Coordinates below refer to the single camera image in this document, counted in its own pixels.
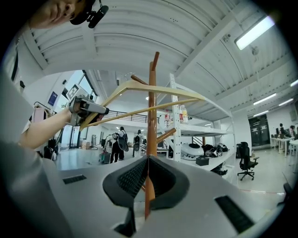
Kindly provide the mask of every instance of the ceiling light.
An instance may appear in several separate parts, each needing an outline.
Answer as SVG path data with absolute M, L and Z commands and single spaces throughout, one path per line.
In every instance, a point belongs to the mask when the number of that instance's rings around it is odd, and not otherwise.
M 276 96 L 276 93 L 271 94 L 270 96 L 268 96 L 268 97 L 266 97 L 266 98 L 263 98 L 263 99 L 261 99 L 261 100 L 259 100 L 259 101 L 254 102 L 253 105 L 256 105 L 256 104 L 259 104 L 259 103 L 261 103 L 261 102 L 264 102 L 264 101 L 266 101 L 266 100 L 268 100 L 268 99 L 270 99 L 270 98 L 273 98 L 274 96 Z
M 285 102 L 279 104 L 279 106 L 285 105 L 285 104 L 287 104 L 288 102 L 292 102 L 293 100 L 294 100 L 294 99 L 289 99 L 289 100 L 287 100 L 287 101 L 285 101 Z
M 243 50 L 256 38 L 258 38 L 264 32 L 270 29 L 274 24 L 275 23 L 270 16 L 265 17 L 258 24 L 256 24 L 251 30 L 249 30 L 244 36 L 236 40 L 236 45 L 238 46 L 239 50 Z
M 293 87 L 293 86 L 295 86 L 296 84 L 298 84 L 298 80 L 292 82 L 292 83 L 290 84 L 290 86 Z
M 268 110 L 265 111 L 265 112 L 260 112 L 260 113 L 258 113 L 258 114 L 256 114 L 256 115 L 253 115 L 253 117 L 261 116 L 261 115 L 263 115 L 263 114 L 266 114 L 267 112 L 268 112 Z

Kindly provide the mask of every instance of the box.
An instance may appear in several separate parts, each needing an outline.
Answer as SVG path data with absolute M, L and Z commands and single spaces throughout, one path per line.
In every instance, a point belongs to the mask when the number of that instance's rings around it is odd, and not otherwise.
M 209 164 L 209 158 L 197 158 L 196 164 L 199 166 L 204 166 Z

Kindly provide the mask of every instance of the wooden stick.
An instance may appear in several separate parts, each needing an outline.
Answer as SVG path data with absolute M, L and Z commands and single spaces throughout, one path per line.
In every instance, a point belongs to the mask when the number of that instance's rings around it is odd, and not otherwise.
M 149 67 L 149 85 L 156 85 L 156 72 L 152 71 L 153 62 L 150 63 Z M 156 106 L 156 95 L 154 92 L 149 92 L 148 107 Z M 156 146 L 156 109 L 148 111 L 148 129 L 147 129 L 147 156 L 153 155 L 157 156 L 157 146 Z M 145 181 L 145 219 L 150 214 L 150 201 L 155 199 L 155 192 L 153 183 L 149 177 L 150 163 L 148 161 L 148 176 Z
M 166 132 L 165 134 L 157 137 L 156 143 L 160 143 L 162 142 L 164 139 L 168 138 L 169 136 L 173 135 L 176 132 L 175 128 L 170 129 L 168 132 Z
M 144 82 L 143 80 L 141 80 L 140 78 L 136 77 L 135 75 L 131 75 L 130 76 L 134 81 L 137 81 L 141 84 L 144 84 L 144 85 L 148 85 L 148 83 Z
M 136 114 L 139 114 L 139 113 L 142 113 L 142 112 L 149 112 L 149 111 L 152 111 L 152 110 L 155 110 L 155 109 L 167 108 L 168 106 L 173 106 L 173 105 L 177 105 L 177 104 L 185 104 L 185 103 L 189 103 L 189 102 L 198 102 L 198 101 L 199 101 L 199 99 L 186 99 L 186 100 L 181 100 L 181 101 L 177 101 L 177 102 L 169 102 L 169 103 L 161 104 L 161 105 L 158 105 L 158 106 L 153 106 L 153 107 L 144 108 L 144 109 L 133 111 L 133 112 L 128 112 L 126 114 L 119 115 L 119 116 L 112 117 L 112 118 L 108 118 L 108 119 L 105 119 L 105 120 L 97 121 L 97 122 L 88 124 L 86 127 L 97 126 L 101 123 L 105 123 L 105 122 L 108 122 L 108 121 L 120 119 L 120 118 L 123 118 L 123 117 L 128 117 L 128 116 L 131 116 L 131 115 L 136 115 Z
M 111 96 L 109 96 L 103 103 L 102 106 L 107 106 L 109 103 L 111 103 L 113 100 L 116 99 L 121 93 L 125 92 L 126 90 L 138 90 L 138 91 L 146 91 L 146 92 L 155 92 L 155 93 L 164 93 L 164 94 L 171 94 L 176 96 L 184 96 L 187 98 L 197 98 L 201 100 L 205 100 L 205 97 L 198 93 L 190 93 L 188 91 L 182 90 L 182 89 L 173 89 L 168 87 L 160 87 L 160 86 L 150 86 L 150 85 L 144 85 L 139 82 L 130 80 L 126 81 L 125 83 L 121 84 L 117 89 L 112 93 Z M 86 120 L 82 123 L 80 126 L 80 131 L 82 131 L 87 125 L 94 119 L 94 117 L 97 116 L 97 113 L 90 114 Z
M 151 71 L 155 71 L 157 61 L 158 61 L 158 57 L 159 57 L 159 52 L 155 52 L 155 56 L 154 56 L 153 64 L 152 64 L 152 67 L 151 67 Z

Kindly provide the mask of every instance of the black pants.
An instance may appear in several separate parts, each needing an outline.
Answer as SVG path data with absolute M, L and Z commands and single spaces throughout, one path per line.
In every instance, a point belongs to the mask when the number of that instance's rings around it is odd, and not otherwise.
M 124 151 L 119 148 L 119 160 L 124 160 Z
M 111 157 L 110 157 L 110 164 L 113 162 L 114 160 L 114 155 L 115 155 L 115 162 L 117 162 L 118 160 L 118 154 L 119 154 L 120 148 L 118 145 L 118 142 L 116 141 L 113 146 L 112 146 L 112 153 L 111 153 Z

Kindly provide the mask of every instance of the black seat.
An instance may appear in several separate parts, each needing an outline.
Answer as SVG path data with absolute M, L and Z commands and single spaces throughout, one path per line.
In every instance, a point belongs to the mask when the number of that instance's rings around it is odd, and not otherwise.
M 242 170 L 245 170 L 245 171 L 241 172 L 241 173 L 238 173 L 237 175 L 244 174 L 244 176 L 240 179 L 241 181 L 243 180 L 243 178 L 246 175 L 251 176 L 252 177 L 251 180 L 253 180 L 255 173 L 252 172 L 252 168 L 254 168 L 258 164 L 258 162 L 256 162 L 256 160 L 259 157 L 254 158 L 255 162 L 251 161 L 251 159 L 250 159 L 250 149 L 249 149 L 248 144 L 246 142 L 241 142 L 241 146 L 239 147 L 239 151 L 240 151 L 240 155 L 241 155 L 239 165 L 240 165 L 240 168 Z

